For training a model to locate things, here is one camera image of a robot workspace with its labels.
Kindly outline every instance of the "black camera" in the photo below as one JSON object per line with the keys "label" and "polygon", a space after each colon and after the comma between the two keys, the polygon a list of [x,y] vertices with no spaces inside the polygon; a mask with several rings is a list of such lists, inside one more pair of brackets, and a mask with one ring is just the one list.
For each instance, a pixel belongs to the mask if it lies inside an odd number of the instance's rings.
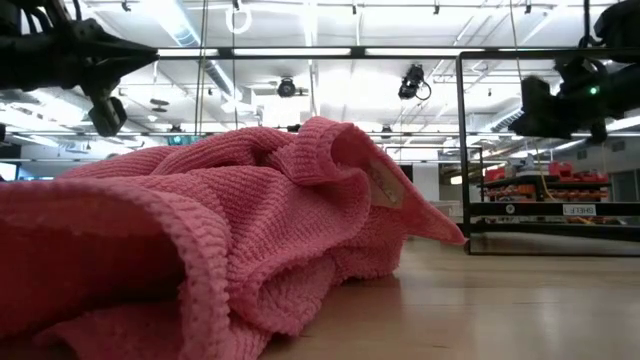
{"label": "black camera", "polygon": [[293,97],[296,94],[296,86],[293,84],[293,79],[284,78],[278,86],[278,96],[282,98]]}
{"label": "black camera", "polygon": [[[600,42],[585,34],[581,46],[640,47],[640,0],[609,7],[596,22],[595,33],[602,39]],[[509,125],[509,130],[521,136],[571,139],[571,133],[585,129],[591,132],[590,143],[605,141],[607,118],[621,119],[626,111],[640,107],[640,57],[611,56],[611,60],[628,65],[610,73],[595,59],[556,59],[554,69],[563,80],[556,95],[550,93],[550,85],[542,79],[524,79],[524,114]]]}

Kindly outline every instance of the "black metal bar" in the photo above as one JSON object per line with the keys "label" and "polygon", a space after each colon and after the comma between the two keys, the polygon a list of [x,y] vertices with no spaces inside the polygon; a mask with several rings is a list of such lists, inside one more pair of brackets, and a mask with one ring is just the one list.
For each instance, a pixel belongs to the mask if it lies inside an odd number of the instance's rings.
{"label": "black metal bar", "polygon": [[550,60],[560,57],[567,58],[575,56],[607,59],[611,55],[640,55],[640,48],[485,49],[485,51],[462,51],[459,57],[462,60],[514,60],[515,58],[520,58],[520,60]]}
{"label": "black metal bar", "polygon": [[640,203],[488,202],[471,203],[469,210],[473,216],[640,216]]}
{"label": "black metal bar", "polygon": [[[218,132],[203,132],[202,135],[217,135],[224,134],[225,131]],[[118,136],[173,136],[175,133],[167,133],[167,132],[120,132]],[[99,136],[97,132],[77,132],[77,131],[7,131],[7,135],[21,135],[21,136],[30,136],[30,135],[40,135],[40,136]],[[381,132],[370,132],[367,133],[369,136],[389,136],[389,137],[458,137],[460,136],[459,132],[397,132],[397,133],[381,133]],[[467,135],[471,136],[498,136],[498,137],[513,137],[516,135],[512,132],[501,132],[501,133],[491,133],[491,132],[474,132],[470,131]],[[591,136],[590,133],[573,133],[572,137],[575,138],[588,138]],[[610,138],[638,138],[640,137],[640,132],[612,132],[607,135]]]}
{"label": "black metal bar", "polygon": [[[566,47],[535,47],[522,50],[567,51]],[[493,54],[515,51],[512,47],[495,46],[275,46],[275,47],[205,47],[205,48],[159,48],[160,60],[260,60],[260,59],[432,59],[455,60],[460,51]]]}
{"label": "black metal bar", "polygon": [[480,147],[480,202],[484,202],[484,156],[482,155],[484,151],[482,147]]}
{"label": "black metal bar", "polygon": [[[322,49],[339,49],[343,53],[316,53]],[[280,53],[260,54],[265,50],[284,50]],[[385,50],[383,54],[375,52]],[[322,46],[322,47],[219,47],[204,48],[204,56],[200,55],[199,48],[160,48],[160,60],[199,60],[202,57],[209,60],[260,60],[260,59],[318,59],[318,60],[358,60],[358,59],[431,59],[431,60],[510,60],[519,57],[520,59],[548,60],[558,57],[586,56],[591,58],[609,58],[611,55],[639,55],[640,48],[588,48],[576,49],[566,47],[547,48],[522,48],[515,50],[509,47],[454,47],[454,46]]]}
{"label": "black metal bar", "polygon": [[[460,149],[460,146],[440,146],[440,145],[425,145],[425,146],[421,146],[421,145],[411,145],[411,146],[403,146],[403,145],[389,145],[389,146],[385,146],[385,149],[442,149],[442,150],[449,150],[449,149],[455,149],[458,150]],[[478,149],[478,150],[482,150],[481,146],[467,146],[467,149]]]}
{"label": "black metal bar", "polygon": [[548,223],[486,224],[471,226],[473,233],[509,232],[532,233],[557,236],[574,236],[591,239],[622,240],[640,242],[640,227],[621,225],[577,225]]}
{"label": "black metal bar", "polygon": [[469,204],[471,198],[469,194],[469,164],[467,153],[467,118],[465,116],[464,105],[464,79],[462,68],[462,56],[456,59],[456,85],[458,90],[458,122],[460,125],[460,166],[462,168],[462,213],[463,213],[463,234],[471,235],[471,209]]}

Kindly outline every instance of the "window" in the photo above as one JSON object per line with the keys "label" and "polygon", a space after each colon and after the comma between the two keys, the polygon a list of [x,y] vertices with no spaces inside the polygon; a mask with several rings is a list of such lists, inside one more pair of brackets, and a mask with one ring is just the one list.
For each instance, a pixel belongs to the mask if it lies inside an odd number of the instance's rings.
{"label": "window", "polygon": [[611,174],[613,200],[617,202],[638,201],[636,174],[634,170]]}
{"label": "window", "polygon": [[613,152],[624,151],[625,148],[626,145],[624,141],[616,141],[611,144],[611,151]]}

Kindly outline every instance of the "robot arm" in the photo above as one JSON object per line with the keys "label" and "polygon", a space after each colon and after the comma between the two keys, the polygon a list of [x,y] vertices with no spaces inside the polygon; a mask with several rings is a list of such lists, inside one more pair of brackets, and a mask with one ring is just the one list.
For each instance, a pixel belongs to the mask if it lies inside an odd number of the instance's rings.
{"label": "robot arm", "polygon": [[[111,92],[122,76],[157,61],[158,51],[110,35],[94,19],[82,20],[77,1],[71,19],[61,1],[0,0],[0,90],[80,86],[93,102],[89,117],[98,133],[114,136],[127,115]],[[21,33],[21,11],[30,34]],[[42,32],[34,31],[32,17]]]}

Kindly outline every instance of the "white sign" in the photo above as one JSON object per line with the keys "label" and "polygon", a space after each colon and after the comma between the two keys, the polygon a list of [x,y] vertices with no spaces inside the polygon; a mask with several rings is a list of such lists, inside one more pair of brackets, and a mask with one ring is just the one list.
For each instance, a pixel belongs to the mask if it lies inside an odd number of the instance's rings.
{"label": "white sign", "polygon": [[596,216],[596,206],[594,204],[565,204],[562,205],[562,213],[566,216]]}

